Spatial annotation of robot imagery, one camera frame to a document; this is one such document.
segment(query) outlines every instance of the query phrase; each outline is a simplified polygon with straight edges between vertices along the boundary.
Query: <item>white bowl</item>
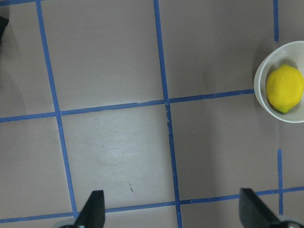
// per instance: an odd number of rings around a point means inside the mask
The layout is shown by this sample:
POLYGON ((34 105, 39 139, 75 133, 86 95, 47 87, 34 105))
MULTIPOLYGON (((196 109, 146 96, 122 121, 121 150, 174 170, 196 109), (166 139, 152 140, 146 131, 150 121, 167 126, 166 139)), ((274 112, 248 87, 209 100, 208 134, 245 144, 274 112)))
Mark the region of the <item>white bowl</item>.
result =
POLYGON ((280 65, 287 64, 304 73, 304 41, 285 44, 272 52, 258 67, 254 80, 256 98, 262 107, 275 118, 288 123, 304 122, 304 98, 288 113, 282 114, 275 110, 266 96, 266 79, 280 65))

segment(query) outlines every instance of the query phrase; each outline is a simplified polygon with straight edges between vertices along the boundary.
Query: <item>lemon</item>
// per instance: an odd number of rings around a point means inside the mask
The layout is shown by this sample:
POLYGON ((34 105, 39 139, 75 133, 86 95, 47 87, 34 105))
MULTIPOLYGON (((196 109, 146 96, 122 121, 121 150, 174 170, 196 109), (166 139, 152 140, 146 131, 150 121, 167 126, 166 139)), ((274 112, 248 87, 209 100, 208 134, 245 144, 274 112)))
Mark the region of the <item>lemon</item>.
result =
POLYGON ((287 113, 301 100, 304 79, 299 70, 281 65, 266 81, 266 94, 270 104, 278 111, 287 113))

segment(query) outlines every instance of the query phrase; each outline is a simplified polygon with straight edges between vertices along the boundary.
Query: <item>bowl rim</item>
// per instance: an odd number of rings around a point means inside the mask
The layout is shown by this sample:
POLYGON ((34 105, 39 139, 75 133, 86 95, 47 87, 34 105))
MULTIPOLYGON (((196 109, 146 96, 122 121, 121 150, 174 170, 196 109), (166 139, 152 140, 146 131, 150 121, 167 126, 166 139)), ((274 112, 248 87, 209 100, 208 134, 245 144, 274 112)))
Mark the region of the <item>bowl rim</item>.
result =
POLYGON ((266 104, 265 104, 265 102, 264 102, 264 100, 263 100, 262 92, 261 92, 261 78, 262 78, 262 72, 264 71, 264 68, 265 68, 266 64, 268 63, 269 59, 270 59, 273 55, 276 54, 276 52, 280 51, 281 49, 284 49, 285 47, 287 47, 287 46, 289 46, 289 45, 299 44, 299 43, 304 44, 304 41, 300 40, 300 41, 290 42, 290 43, 284 44, 284 45, 282 45, 281 47, 278 47, 276 50, 274 50, 269 56, 267 56, 267 57, 264 59, 264 61, 263 61, 264 63, 262 63, 262 67, 261 67, 260 73, 259 73, 259 75, 258 75, 258 95, 259 95, 259 97, 260 97, 260 99, 261 99, 261 102, 262 102, 262 104, 263 104, 263 107, 264 107, 272 116, 274 116, 275 118, 277 118, 277 119, 279 119, 279 120, 281 120, 281 121, 284 121, 284 122, 288 122, 288 123, 303 123, 303 122, 304 122, 304 118, 303 118, 303 120, 300 120, 300 121, 291 121, 291 120, 282 119, 281 117, 275 115, 275 114, 273 113, 273 111, 270 110, 270 109, 266 106, 266 104))

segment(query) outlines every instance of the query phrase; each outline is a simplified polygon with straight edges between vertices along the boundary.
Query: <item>grid line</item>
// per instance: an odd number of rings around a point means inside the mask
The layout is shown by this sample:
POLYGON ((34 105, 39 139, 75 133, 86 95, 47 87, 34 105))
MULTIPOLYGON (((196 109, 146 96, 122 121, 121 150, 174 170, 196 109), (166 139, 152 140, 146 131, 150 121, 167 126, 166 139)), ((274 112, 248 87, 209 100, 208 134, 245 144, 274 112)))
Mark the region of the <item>grid line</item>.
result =
MULTIPOLYGON (((223 97, 227 97, 227 96, 238 96, 238 95, 248 95, 248 94, 254 94, 254 89, 245 89, 245 90, 237 90, 237 91, 205 94, 205 95, 195 95, 195 96, 187 96, 187 97, 177 97, 177 98, 169 99, 169 102, 170 102, 170 104, 173 104, 173 103, 180 103, 180 102, 199 101, 199 100, 205 100, 205 99, 215 99, 215 98, 223 98, 223 97)), ((90 108, 64 110, 64 111, 60 111, 60 115, 64 116, 64 115, 84 114, 84 113, 91 113, 91 112, 101 112, 101 111, 105 111, 105 110, 118 110, 118 109, 125 109, 125 108, 137 108, 137 107, 162 105, 162 104, 165 104, 164 100, 154 100, 154 101, 148 101, 148 102, 142 102, 142 103, 113 104, 113 105, 90 107, 90 108)), ((56 113, 50 112, 50 113, 1 117, 0 123, 47 118, 47 117, 56 117, 56 113)))
POLYGON ((61 120, 61 116, 60 116, 58 98, 57 98, 57 94, 56 94, 55 81, 53 78, 52 65, 51 65, 51 60, 50 60, 49 52, 48 52, 48 43, 47 43, 47 37, 46 37, 46 33, 45 33, 45 28, 44 28, 42 8, 41 8, 40 1, 36 1, 36 8, 37 8, 37 16, 38 16, 42 46, 43 46, 45 61, 46 61, 46 65, 47 65, 47 74, 48 74, 49 84, 50 84, 54 108, 55 108, 56 120, 57 120, 57 124, 58 124, 58 131, 59 131, 59 138, 60 138, 60 144, 61 144, 61 149, 62 149, 63 162, 64 162, 64 166, 65 166, 65 170, 66 170, 67 186, 68 186, 68 190, 69 190, 69 194, 70 194, 72 212, 73 212, 74 217, 76 218, 78 215, 77 207, 76 207, 76 201, 75 201, 75 196, 74 196, 71 171, 70 171, 69 162, 68 162, 66 141, 65 141, 64 131, 63 131, 62 120, 61 120))
MULTIPOLYGON (((171 106, 170 106, 169 92, 168 92, 168 87, 167 87, 165 60, 164 60, 164 54, 163 54, 160 9, 159 9, 158 0, 154 0, 153 3, 154 3, 157 46, 158 46, 158 54, 159 54, 159 61, 160 61, 160 68, 161 68, 162 92, 163 92, 163 98, 164 98, 166 111, 167 111, 167 118, 168 118, 167 126, 168 126, 168 131, 169 131, 169 146, 170 146, 171 166, 172 166, 172 174, 173 174, 174 197, 175 197, 175 201, 179 202, 180 201, 179 184, 178 184, 177 169, 176 169, 174 138, 173 138, 173 128, 172 128, 172 119, 171 119, 171 106)), ((176 217, 177 217, 178 228, 182 228, 180 204, 177 204, 175 206, 175 208, 176 208, 176 217)))
POLYGON ((35 2, 36 0, 4 0, 0 1, 0 6, 18 5, 23 3, 35 2))
POLYGON ((273 10, 274 10, 274 38, 275 42, 279 41, 279 9, 278 0, 273 0, 273 10))
POLYGON ((277 173, 279 187, 279 214, 283 215, 283 162, 281 149, 277 150, 277 173))
MULTIPOLYGON (((304 191, 304 186, 301 187, 294 187, 288 189, 282 189, 283 193, 289 192, 299 192, 304 191)), ((279 194, 280 190, 265 190, 265 191, 257 191, 256 194, 258 196, 264 195, 275 195, 279 194)), ((138 209, 149 209, 149 208, 159 208, 159 207, 168 207, 174 206, 176 204, 186 205, 186 204, 197 204, 197 203, 210 203, 210 202, 218 202, 218 201, 228 201, 228 200, 236 200, 239 198, 238 194, 235 195, 227 195, 227 196, 220 196, 220 197, 211 197, 211 198, 201 198, 201 199, 189 199, 189 200, 181 200, 179 202, 163 202, 163 203, 153 203, 153 204, 143 204, 143 205, 135 205, 135 206, 128 206, 128 207, 120 207, 120 208, 110 208, 106 209, 106 213, 111 212, 120 212, 120 211, 129 211, 129 210, 138 210, 138 209)), ((9 222, 20 222, 20 221, 29 221, 29 220, 40 220, 40 219, 53 219, 53 218, 64 218, 64 217, 71 217, 73 213, 61 213, 61 214, 50 214, 50 215, 38 215, 38 216, 31 216, 31 217, 20 217, 20 218, 5 218, 0 219, 1 223, 9 223, 9 222)))

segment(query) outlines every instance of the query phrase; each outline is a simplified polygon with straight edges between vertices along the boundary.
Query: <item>gray floor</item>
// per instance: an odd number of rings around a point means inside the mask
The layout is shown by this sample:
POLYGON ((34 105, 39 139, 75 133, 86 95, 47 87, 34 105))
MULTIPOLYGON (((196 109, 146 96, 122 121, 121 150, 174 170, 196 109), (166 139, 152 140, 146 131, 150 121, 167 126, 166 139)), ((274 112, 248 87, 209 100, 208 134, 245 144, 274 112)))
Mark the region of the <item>gray floor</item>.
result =
POLYGON ((272 0, 159 0, 162 42, 157 5, 0 1, 0 228, 57 228, 93 190, 106 228, 240 228, 241 187, 304 220, 304 124, 251 90, 269 53, 304 39, 304 1, 278 1, 278 42, 272 0))

